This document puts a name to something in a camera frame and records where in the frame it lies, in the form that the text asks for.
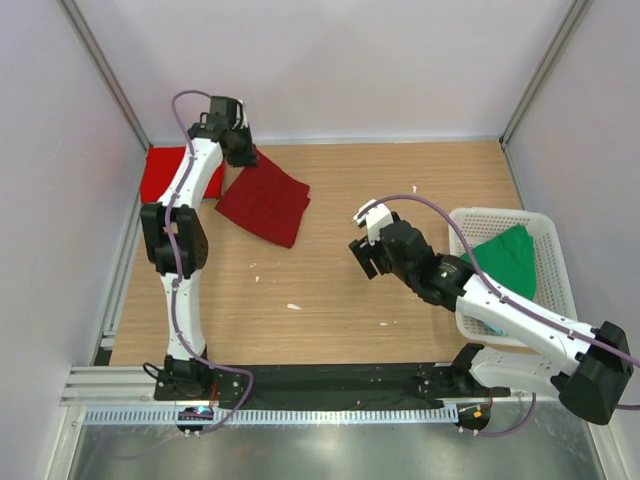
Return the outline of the dark red t shirt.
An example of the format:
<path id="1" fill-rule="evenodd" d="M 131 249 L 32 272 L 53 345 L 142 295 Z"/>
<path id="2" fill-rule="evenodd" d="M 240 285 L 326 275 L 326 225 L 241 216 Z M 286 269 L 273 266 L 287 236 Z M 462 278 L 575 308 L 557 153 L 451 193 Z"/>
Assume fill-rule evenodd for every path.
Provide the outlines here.
<path id="1" fill-rule="evenodd" d="M 215 210 L 236 226 L 274 245 L 291 249 L 310 203 L 310 186 L 257 148 L 255 166 L 245 167 Z"/>

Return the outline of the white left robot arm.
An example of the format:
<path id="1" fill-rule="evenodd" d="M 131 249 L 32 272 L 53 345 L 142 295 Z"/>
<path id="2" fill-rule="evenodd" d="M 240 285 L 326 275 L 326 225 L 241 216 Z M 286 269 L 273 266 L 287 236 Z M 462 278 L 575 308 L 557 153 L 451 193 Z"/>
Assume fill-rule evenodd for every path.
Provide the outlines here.
<path id="1" fill-rule="evenodd" d="M 154 375 L 157 400 L 201 400 L 212 393 L 217 374 L 251 375 L 210 361 L 201 327 L 200 280 L 209 255 L 199 219 L 205 191 L 223 164 L 257 163 L 243 102 L 227 96 L 207 99 L 208 110 L 181 129 L 185 152 L 169 186 L 140 210 L 147 258 L 160 276 L 169 322 L 167 352 Z"/>

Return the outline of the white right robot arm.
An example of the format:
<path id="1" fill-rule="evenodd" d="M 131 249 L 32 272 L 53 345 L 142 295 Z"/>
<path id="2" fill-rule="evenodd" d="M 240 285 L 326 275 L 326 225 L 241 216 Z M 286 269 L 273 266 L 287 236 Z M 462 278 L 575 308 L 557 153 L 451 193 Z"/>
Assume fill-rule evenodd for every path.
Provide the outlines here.
<path id="1" fill-rule="evenodd" d="M 353 221 L 366 234 L 349 248 L 368 278 L 393 274 L 422 301 L 491 323 L 533 351 L 468 344 L 452 364 L 463 379 L 552 397 L 582 420 L 609 423 L 634 372 L 622 328 L 554 313 L 471 263 L 435 253 L 418 229 L 383 204 L 363 207 Z"/>

